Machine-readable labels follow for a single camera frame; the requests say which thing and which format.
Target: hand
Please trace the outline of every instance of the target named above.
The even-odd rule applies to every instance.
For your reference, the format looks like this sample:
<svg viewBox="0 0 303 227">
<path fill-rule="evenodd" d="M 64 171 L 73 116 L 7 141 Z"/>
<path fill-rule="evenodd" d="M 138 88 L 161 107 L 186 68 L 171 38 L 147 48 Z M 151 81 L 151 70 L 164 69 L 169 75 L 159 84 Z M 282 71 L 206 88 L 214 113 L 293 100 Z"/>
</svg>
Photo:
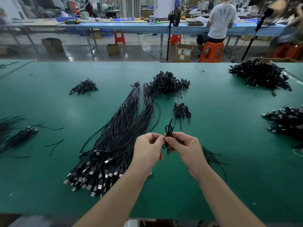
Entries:
<svg viewBox="0 0 303 227">
<path fill-rule="evenodd" d="M 203 171 L 209 167 L 199 140 L 183 132 L 173 132 L 171 137 L 165 138 L 165 141 L 169 144 L 168 153 L 176 150 L 191 176 L 199 182 Z"/>
<path fill-rule="evenodd" d="M 161 152 L 164 143 L 165 137 L 160 134 L 147 133 L 139 136 L 134 144 L 134 156 L 130 167 L 142 171 L 147 178 L 158 159 L 164 160 Z"/>
</svg>

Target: rubber band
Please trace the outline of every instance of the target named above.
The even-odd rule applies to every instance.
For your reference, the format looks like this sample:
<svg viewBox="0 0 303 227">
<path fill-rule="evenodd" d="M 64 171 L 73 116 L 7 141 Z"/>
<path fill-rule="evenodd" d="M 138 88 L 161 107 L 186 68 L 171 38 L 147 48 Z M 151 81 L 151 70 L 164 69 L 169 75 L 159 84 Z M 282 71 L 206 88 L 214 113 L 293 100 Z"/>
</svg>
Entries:
<svg viewBox="0 0 303 227">
<path fill-rule="evenodd" d="M 299 155 L 295 152 L 295 150 L 299 151 L 302 153 L 302 155 Z M 300 156 L 300 157 L 303 157 L 303 152 L 301 150 L 298 150 L 298 149 L 292 149 L 292 152 L 295 153 L 297 156 Z"/>
</svg>

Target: plastic stool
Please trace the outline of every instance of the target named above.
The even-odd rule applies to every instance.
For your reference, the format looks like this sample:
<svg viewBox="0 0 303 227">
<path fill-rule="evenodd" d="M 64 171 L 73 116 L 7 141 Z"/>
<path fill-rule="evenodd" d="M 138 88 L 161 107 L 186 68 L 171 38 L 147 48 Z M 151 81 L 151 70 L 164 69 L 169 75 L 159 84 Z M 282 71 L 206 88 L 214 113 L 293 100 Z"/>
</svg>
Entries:
<svg viewBox="0 0 303 227">
<path fill-rule="evenodd" d="M 179 35 L 171 35 L 171 37 L 169 38 L 169 41 L 171 43 L 171 45 L 174 45 L 176 42 L 179 42 L 181 44 L 181 35 L 179 37 Z"/>
<path fill-rule="evenodd" d="M 206 42 L 204 44 L 200 59 L 198 63 L 205 62 L 205 63 L 219 63 L 221 60 L 221 56 L 223 53 L 224 43 L 210 43 Z M 218 49 L 221 49 L 220 54 L 216 56 Z"/>
<path fill-rule="evenodd" d="M 276 48 L 273 58 L 292 58 L 298 59 L 303 50 L 301 45 L 291 45 L 290 43 L 284 43 Z"/>
<path fill-rule="evenodd" d="M 115 33 L 115 44 L 118 44 L 118 42 L 123 42 L 123 44 L 125 44 L 123 33 L 121 33 L 121 37 L 118 37 L 117 34 Z"/>
</svg>

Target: workbench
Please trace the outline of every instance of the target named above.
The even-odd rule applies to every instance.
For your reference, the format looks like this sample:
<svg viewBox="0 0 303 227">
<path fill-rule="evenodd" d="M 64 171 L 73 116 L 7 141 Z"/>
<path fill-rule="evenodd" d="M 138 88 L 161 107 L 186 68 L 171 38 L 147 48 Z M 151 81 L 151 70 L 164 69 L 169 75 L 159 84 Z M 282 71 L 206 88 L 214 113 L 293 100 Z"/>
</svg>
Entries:
<svg viewBox="0 0 303 227">
<path fill-rule="evenodd" d="M 90 45 L 88 34 L 89 32 L 93 31 L 93 29 L 105 29 L 110 30 L 113 33 L 114 30 L 119 30 L 123 33 L 144 33 L 144 34 L 161 34 L 161 40 L 160 40 L 160 54 L 163 53 L 163 35 L 168 34 L 168 26 L 169 23 L 163 23 L 163 24 L 155 24 L 150 25 L 149 23 L 123 23 L 123 22 L 82 22 L 78 25 L 66 25 L 63 22 L 57 22 L 56 20 L 51 19 L 36 19 L 36 20 L 20 20 L 18 22 L 15 22 L 11 25 L 2 25 L 0 28 L 2 30 L 6 30 L 7 32 L 11 33 L 14 36 L 15 41 L 20 46 L 20 43 L 18 42 L 15 34 L 16 31 L 13 31 L 13 28 L 32 28 L 35 30 L 35 32 L 45 32 L 45 29 L 52 28 L 56 29 L 55 33 L 63 33 L 64 29 L 67 28 L 74 28 L 79 29 L 83 31 L 86 34 L 88 46 L 90 48 L 91 53 L 93 54 L 94 49 L 98 49 L 97 42 L 95 39 L 95 36 L 93 35 L 95 46 L 92 48 Z M 232 35 L 236 35 L 237 39 L 235 44 L 233 45 L 232 51 L 235 49 L 235 46 L 237 45 L 240 35 L 251 35 L 254 30 L 256 29 L 257 24 L 256 23 L 235 23 L 234 26 L 227 30 L 227 35 L 229 35 L 229 39 L 227 41 L 226 46 L 229 45 L 230 37 Z M 180 23 L 178 27 L 172 26 L 171 34 L 207 34 L 209 32 L 209 27 L 206 26 L 187 26 L 185 23 Z M 29 34 L 31 33 L 29 30 L 23 30 L 25 34 L 27 35 L 28 39 L 32 43 L 33 47 L 36 49 L 34 43 L 32 42 Z M 269 37 L 277 37 L 282 36 L 286 34 L 290 34 L 293 32 L 293 29 L 285 28 L 285 25 L 283 24 L 276 24 L 274 26 L 261 28 L 257 36 L 269 36 Z"/>
<path fill-rule="evenodd" d="M 192 117 L 190 124 L 182 121 L 183 131 L 199 138 L 209 151 L 222 154 L 218 160 L 229 164 L 223 166 L 227 175 L 224 180 L 238 198 L 262 221 L 302 221 L 303 158 L 292 151 L 297 141 L 270 132 L 268 122 L 261 117 L 284 105 L 302 104 L 303 85 L 297 80 L 289 80 L 293 91 L 278 89 L 273 97 L 268 89 L 247 88 L 244 80 L 228 72 L 232 65 L 229 63 L 23 62 L 27 65 L 15 72 L 10 70 L 7 75 L 0 69 L 0 119 L 26 115 L 18 128 L 44 122 L 52 129 L 64 129 L 40 128 L 26 143 L 0 156 L 0 213 L 75 217 L 85 214 L 99 196 L 90 197 L 85 189 L 72 192 L 72 186 L 63 184 L 79 162 L 80 149 L 117 112 L 132 89 L 130 84 L 141 82 L 141 110 L 143 82 L 152 81 L 160 70 L 168 70 L 178 79 L 190 80 L 191 85 L 182 92 L 183 99 L 156 99 L 161 118 L 153 132 L 164 133 L 174 102 L 184 102 Z M 87 77 L 97 84 L 98 90 L 68 94 Z M 159 111 L 154 107 L 156 122 Z M 178 121 L 174 130 L 180 131 Z M 62 139 L 50 157 L 52 147 L 43 146 Z M 87 149 L 93 147 L 95 139 Z M 165 159 L 153 168 L 130 217 L 214 220 L 179 154 L 162 152 Z M 31 157 L 14 158 L 27 155 Z M 211 166 L 224 178 L 219 165 Z"/>
</svg>

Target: factory floor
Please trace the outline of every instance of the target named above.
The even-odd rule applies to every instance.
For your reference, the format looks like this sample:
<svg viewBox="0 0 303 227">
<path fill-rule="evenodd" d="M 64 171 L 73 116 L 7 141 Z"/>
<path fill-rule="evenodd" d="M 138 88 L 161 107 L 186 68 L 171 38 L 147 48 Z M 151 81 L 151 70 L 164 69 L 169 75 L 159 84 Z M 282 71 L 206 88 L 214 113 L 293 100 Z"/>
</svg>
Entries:
<svg viewBox="0 0 303 227">
<path fill-rule="evenodd" d="M 124 34 L 126 45 L 121 46 L 121 54 L 116 56 L 109 56 L 107 54 L 106 45 L 114 44 L 115 38 L 102 37 L 97 39 L 98 50 L 94 50 L 92 56 L 87 44 L 86 37 L 72 34 L 31 34 L 31 39 L 38 52 L 33 48 L 30 41 L 25 35 L 17 36 L 18 41 L 21 44 L 21 48 L 17 46 L 15 40 L 10 34 L 0 34 L 0 45 L 10 45 L 14 53 L 7 55 L 0 55 L 0 59 L 37 59 L 37 61 L 148 61 L 148 62 L 163 62 L 166 58 L 167 51 L 167 35 L 163 37 L 163 55 L 160 55 L 160 34 L 150 36 L 149 34 L 137 35 L 137 34 Z M 48 54 L 45 47 L 41 44 L 43 38 L 59 38 L 62 41 L 65 53 L 62 54 Z M 239 61 L 249 41 L 239 40 L 233 53 L 228 52 L 233 49 L 236 37 L 232 37 L 228 48 L 225 48 L 225 52 L 222 55 L 221 62 Z M 191 62 L 198 62 L 198 55 L 200 51 L 196 46 L 196 37 L 191 35 L 184 35 L 182 37 L 182 44 L 194 45 Z M 246 58 L 250 57 L 264 57 L 269 46 L 269 41 L 255 40 L 250 48 Z M 169 60 L 173 61 L 175 56 L 176 45 L 171 45 L 169 49 Z"/>
</svg>

